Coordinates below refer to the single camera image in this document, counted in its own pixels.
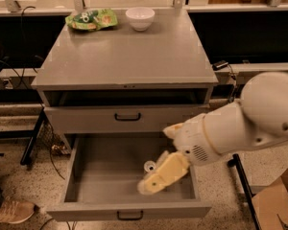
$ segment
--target cardboard box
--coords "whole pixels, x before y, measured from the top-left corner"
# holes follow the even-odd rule
[[[262,230],[288,229],[288,169],[252,198]]]

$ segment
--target floor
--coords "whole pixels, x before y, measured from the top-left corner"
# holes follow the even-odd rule
[[[218,107],[224,103],[213,103]],[[0,130],[6,128],[31,128],[37,108],[21,106],[0,106]],[[36,204],[35,214],[18,225],[0,223],[1,229],[41,229],[51,218],[47,206],[60,201],[65,181],[59,177],[51,162],[50,139],[47,129],[43,129],[37,139],[32,154],[31,166],[21,166],[19,161],[26,147],[26,139],[0,141],[0,187],[4,196],[30,200]],[[252,185],[269,185],[288,168],[288,146],[264,149],[253,152],[239,152],[247,177]],[[77,222],[74,229],[94,230],[207,230],[207,229],[255,229],[252,217],[243,197],[240,181],[235,169],[229,169],[227,161],[231,154],[220,161],[196,168],[199,192],[202,201],[212,204],[204,218],[170,218],[141,221],[88,221]],[[66,177],[68,155],[52,156],[54,164],[63,177]],[[50,220],[42,229],[69,229],[66,222]]]

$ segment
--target gray countertop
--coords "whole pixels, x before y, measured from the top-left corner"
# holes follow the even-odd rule
[[[79,32],[66,26],[39,69],[33,88],[80,90],[215,84],[204,48],[185,10],[156,9],[145,32],[131,28],[125,11],[118,26]]]

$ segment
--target black connector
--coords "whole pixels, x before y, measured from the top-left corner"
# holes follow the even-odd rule
[[[226,67],[228,67],[228,62],[226,62],[224,60],[221,60],[219,62],[212,64],[213,71],[219,71],[219,70],[226,68]]]

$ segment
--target drawer handle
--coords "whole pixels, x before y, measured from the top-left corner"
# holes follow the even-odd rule
[[[121,122],[133,122],[133,121],[139,121],[141,118],[141,113],[137,113],[137,115],[135,117],[127,117],[127,116],[123,116],[123,115],[118,115],[117,113],[114,114],[114,118],[116,121],[121,121]]]
[[[140,216],[138,218],[122,218],[120,215],[119,215],[119,211],[117,212],[117,219],[119,220],[141,220],[143,219],[143,211],[140,212]]]

